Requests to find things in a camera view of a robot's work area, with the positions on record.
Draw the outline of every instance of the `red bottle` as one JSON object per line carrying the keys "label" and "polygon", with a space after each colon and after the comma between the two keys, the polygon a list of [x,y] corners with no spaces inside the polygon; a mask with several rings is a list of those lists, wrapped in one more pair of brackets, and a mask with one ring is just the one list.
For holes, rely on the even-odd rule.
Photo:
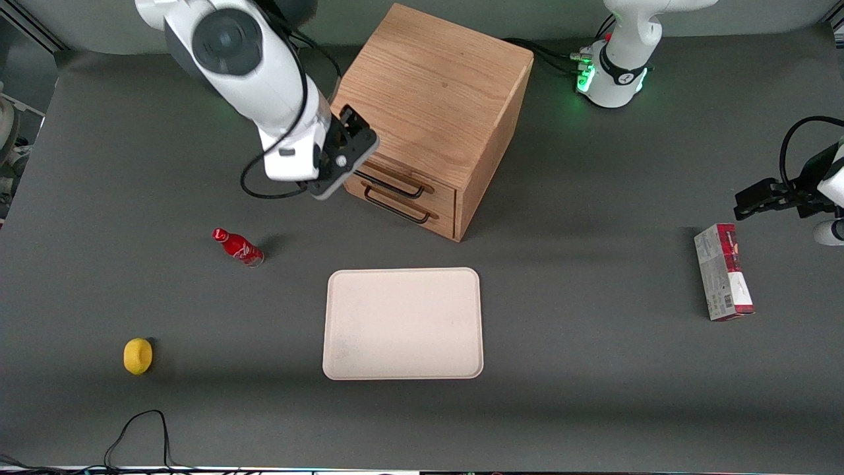
{"label": "red bottle", "polygon": [[249,267],[258,267],[263,262],[263,252],[240,234],[230,234],[222,227],[214,229],[214,241],[223,244],[223,249],[231,257]]}

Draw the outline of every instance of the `gray tabletop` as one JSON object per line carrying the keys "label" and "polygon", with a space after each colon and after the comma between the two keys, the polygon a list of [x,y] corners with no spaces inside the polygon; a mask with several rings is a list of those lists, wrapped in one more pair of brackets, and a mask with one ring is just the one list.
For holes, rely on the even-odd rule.
{"label": "gray tabletop", "polygon": [[[345,193],[249,198],[237,178],[254,127],[168,57],[61,57],[0,232],[0,451],[95,463],[130,416],[159,408],[193,465],[844,471],[844,254],[795,213],[740,223],[758,314],[719,324],[691,241],[776,174],[792,123],[841,115],[831,32],[670,38],[654,62],[612,111],[538,65],[457,244]],[[325,63],[307,67],[330,84]],[[793,170],[840,134],[801,131]],[[268,261],[226,256],[217,226]],[[437,266],[480,274],[477,379],[322,374],[335,270]],[[122,367],[136,336],[160,342],[143,377]],[[115,460],[160,453],[150,418]]]}

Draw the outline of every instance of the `wooden drawer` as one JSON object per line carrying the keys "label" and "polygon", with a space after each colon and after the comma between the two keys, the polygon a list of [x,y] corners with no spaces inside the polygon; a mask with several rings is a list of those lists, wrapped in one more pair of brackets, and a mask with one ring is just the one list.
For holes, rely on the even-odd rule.
{"label": "wooden drawer", "polygon": [[[372,172],[371,168],[364,170],[364,173],[369,174],[370,172]],[[451,204],[449,205],[448,199],[441,196],[443,193],[431,194],[423,191],[417,199],[407,199],[357,175],[346,180],[343,186],[350,194],[365,199],[383,210],[390,211],[394,215],[401,216],[405,220],[416,223],[445,238],[454,238],[453,190],[451,190]]]}
{"label": "wooden drawer", "polygon": [[393,4],[332,104],[352,106],[381,141],[360,169],[371,179],[346,189],[459,242],[516,130],[532,66],[528,50]]}
{"label": "wooden drawer", "polygon": [[364,163],[358,172],[366,177],[358,178],[366,180],[372,188],[395,194],[418,208],[435,211],[440,216],[454,217],[453,188],[421,177],[398,164],[379,159],[379,156],[373,156]]}

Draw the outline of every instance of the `box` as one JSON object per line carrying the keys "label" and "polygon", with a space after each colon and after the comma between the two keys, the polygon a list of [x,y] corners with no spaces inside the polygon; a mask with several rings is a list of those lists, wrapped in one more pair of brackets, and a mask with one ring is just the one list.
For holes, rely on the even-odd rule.
{"label": "box", "polygon": [[510,144],[533,53],[394,4],[340,83],[381,145],[344,187],[460,241]]}
{"label": "box", "polygon": [[723,322],[753,314],[753,301],[739,264],[734,224],[716,224],[695,237],[709,318]]}

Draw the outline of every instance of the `green led light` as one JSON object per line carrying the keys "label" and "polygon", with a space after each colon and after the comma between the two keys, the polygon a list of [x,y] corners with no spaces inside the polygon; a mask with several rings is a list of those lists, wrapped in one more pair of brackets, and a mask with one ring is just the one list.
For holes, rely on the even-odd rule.
{"label": "green led light", "polygon": [[647,76],[647,68],[645,68],[645,70],[641,72],[641,79],[639,79],[639,85],[636,86],[636,92],[639,92],[641,90],[642,85],[645,84],[645,76]]}
{"label": "green led light", "polygon": [[580,92],[586,92],[589,90],[589,86],[592,85],[592,78],[595,77],[595,67],[590,65],[586,71],[581,73],[581,77],[577,80],[577,89]]}

